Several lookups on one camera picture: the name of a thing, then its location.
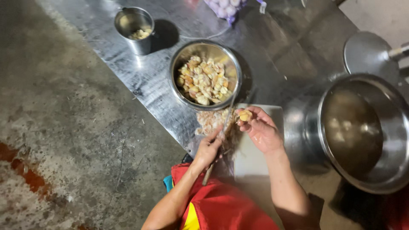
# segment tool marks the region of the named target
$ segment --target red stain on floor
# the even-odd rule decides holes
[[[11,168],[18,175],[22,176],[26,184],[30,186],[30,191],[37,192],[40,195],[40,199],[47,198],[51,195],[51,185],[46,183],[44,178],[28,162],[17,158],[19,151],[19,149],[14,149],[4,143],[0,143],[0,160],[10,162]]]

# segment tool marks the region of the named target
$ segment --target hand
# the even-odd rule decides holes
[[[219,126],[200,142],[198,152],[191,164],[191,167],[194,167],[199,173],[207,168],[216,157],[217,150],[222,145],[222,139],[218,138],[217,135],[222,129],[223,125]]]
[[[242,110],[244,109],[237,109],[236,113],[238,114]],[[240,126],[240,131],[247,131],[250,139],[264,154],[284,150],[283,139],[280,137],[277,126],[271,117],[260,107],[250,106],[247,110],[249,110],[253,116],[249,122],[242,120],[237,122]]]

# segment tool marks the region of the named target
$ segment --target stainless steel cup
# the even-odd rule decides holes
[[[115,16],[115,28],[127,40],[134,54],[147,55],[151,52],[151,37],[154,33],[155,22],[146,10],[139,7],[122,8]],[[144,31],[151,29],[152,32],[144,39],[130,39],[129,36],[138,29]]]

